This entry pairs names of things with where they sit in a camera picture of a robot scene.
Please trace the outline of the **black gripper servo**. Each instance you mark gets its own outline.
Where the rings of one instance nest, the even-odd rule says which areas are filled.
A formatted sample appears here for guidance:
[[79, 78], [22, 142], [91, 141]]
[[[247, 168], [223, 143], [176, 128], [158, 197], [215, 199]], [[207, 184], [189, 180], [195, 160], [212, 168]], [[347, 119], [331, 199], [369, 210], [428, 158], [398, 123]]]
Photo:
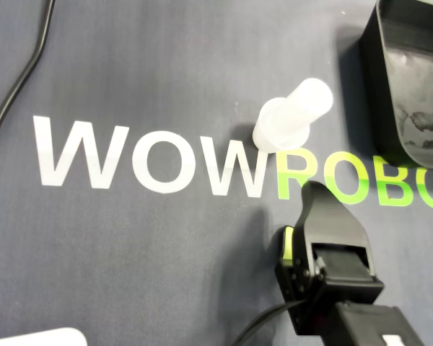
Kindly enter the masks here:
[[[304, 301], [294, 313], [296, 333], [317, 334], [337, 303], [372, 304], [384, 284], [374, 276], [369, 238], [357, 218], [320, 182], [306, 182], [301, 196], [298, 221], [280, 228], [276, 269], [288, 299]], [[361, 257], [336, 247], [357, 248]]]

